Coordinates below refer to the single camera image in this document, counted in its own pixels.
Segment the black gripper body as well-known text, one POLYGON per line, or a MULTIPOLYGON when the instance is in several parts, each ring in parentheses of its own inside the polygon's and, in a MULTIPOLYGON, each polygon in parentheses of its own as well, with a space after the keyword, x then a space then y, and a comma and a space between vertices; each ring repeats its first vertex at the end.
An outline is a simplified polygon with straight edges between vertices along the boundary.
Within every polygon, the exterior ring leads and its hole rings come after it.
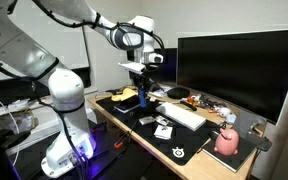
POLYGON ((145 74, 134 73, 131 79, 133 80, 134 85, 138 89, 143 89, 145 91, 150 91, 154 84, 154 81, 149 76, 146 76, 145 74))

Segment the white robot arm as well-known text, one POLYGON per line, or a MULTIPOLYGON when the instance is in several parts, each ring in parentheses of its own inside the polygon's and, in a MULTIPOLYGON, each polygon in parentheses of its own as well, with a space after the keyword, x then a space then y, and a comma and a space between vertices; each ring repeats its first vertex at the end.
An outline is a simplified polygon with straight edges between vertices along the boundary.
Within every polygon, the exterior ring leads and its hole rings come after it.
MULTIPOLYGON (((135 59, 122 65, 131 72, 142 74, 163 61, 154 52, 158 37, 150 17, 138 15, 128 22, 112 23, 86 0, 32 1, 52 19, 71 19, 71 28, 87 25, 115 48, 132 51, 135 59)), ((48 177, 58 178, 75 167, 83 168, 96 148, 86 115, 84 85, 76 73, 9 19, 15 4, 16 0, 0 0, 0 60, 50 91, 61 130, 46 150, 41 168, 48 177)))

